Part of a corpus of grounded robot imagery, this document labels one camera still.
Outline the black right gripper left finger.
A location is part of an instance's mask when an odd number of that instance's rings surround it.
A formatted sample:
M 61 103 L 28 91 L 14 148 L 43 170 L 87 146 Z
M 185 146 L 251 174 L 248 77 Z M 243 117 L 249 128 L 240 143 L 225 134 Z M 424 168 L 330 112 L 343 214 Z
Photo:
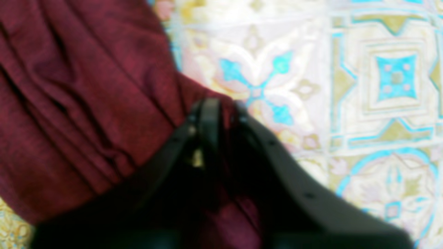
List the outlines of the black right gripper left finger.
M 38 225 L 32 249 L 180 249 L 200 206 L 213 207 L 220 101 L 192 106 L 184 124 L 116 188 Z

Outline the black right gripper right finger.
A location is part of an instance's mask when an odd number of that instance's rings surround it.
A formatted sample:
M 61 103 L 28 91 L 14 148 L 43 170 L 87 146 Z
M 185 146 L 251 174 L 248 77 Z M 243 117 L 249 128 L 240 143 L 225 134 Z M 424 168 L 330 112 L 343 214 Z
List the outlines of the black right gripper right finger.
M 337 197 L 236 102 L 233 171 L 259 211 L 265 249 L 412 249 L 408 234 Z

